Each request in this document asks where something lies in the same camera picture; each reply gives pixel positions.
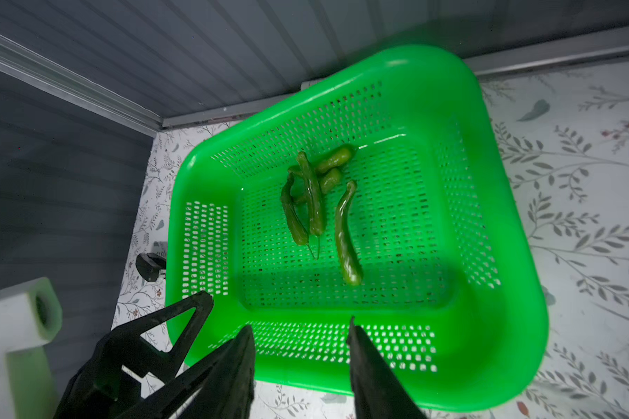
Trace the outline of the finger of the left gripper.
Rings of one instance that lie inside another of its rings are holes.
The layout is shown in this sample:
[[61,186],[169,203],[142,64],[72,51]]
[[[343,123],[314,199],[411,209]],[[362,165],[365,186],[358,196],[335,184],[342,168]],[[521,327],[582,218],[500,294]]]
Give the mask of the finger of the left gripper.
[[222,359],[232,340],[215,349],[193,367],[178,375],[157,392],[136,403],[119,418],[169,418],[197,391],[202,389],[213,368]]

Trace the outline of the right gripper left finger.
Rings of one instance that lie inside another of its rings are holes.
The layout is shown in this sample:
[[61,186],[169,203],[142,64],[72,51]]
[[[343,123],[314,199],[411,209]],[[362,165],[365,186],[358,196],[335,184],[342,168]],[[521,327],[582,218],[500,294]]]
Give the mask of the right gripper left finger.
[[244,326],[211,368],[180,418],[248,418],[254,398],[256,349]]

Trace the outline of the green plastic basket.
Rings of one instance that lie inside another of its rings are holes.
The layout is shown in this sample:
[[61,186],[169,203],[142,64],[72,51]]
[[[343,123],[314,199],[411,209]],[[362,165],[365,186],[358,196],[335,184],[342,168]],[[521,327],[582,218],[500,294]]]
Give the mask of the green plastic basket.
[[[295,244],[281,191],[305,153],[358,189],[349,236],[363,279],[345,281],[326,229]],[[204,291],[213,310],[193,365],[253,328],[256,377],[349,394],[361,326],[423,408],[488,410],[532,382],[546,303],[475,75],[436,47],[379,52],[202,141],[176,176],[165,302]]]

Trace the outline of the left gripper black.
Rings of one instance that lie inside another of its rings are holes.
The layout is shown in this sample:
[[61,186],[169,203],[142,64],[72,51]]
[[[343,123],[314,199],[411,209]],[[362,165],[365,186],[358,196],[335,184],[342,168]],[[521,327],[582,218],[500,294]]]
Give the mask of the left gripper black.
[[[0,418],[119,418],[178,376],[212,309],[211,295],[199,292],[113,329],[97,343],[59,403],[45,354],[45,345],[62,328],[62,308],[50,279],[0,290]],[[143,333],[189,311],[192,316],[170,351],[143,339]]]

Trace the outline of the green pepper long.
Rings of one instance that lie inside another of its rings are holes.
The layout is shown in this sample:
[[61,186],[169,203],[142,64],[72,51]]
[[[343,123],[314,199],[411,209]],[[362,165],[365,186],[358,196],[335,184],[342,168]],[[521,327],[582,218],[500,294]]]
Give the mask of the green pepper long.
[[344,281],[359,286],[363,281],[363,269],[349,232],[349,210],[357,191],[357,183],[350,180],[335,209],[335,246]]

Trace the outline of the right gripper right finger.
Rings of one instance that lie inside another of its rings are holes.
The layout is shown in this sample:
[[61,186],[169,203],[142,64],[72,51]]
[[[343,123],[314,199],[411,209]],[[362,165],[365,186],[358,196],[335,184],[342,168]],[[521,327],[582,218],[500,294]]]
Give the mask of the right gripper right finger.
[[356,418],[425,417],[354,317],[347,344]]

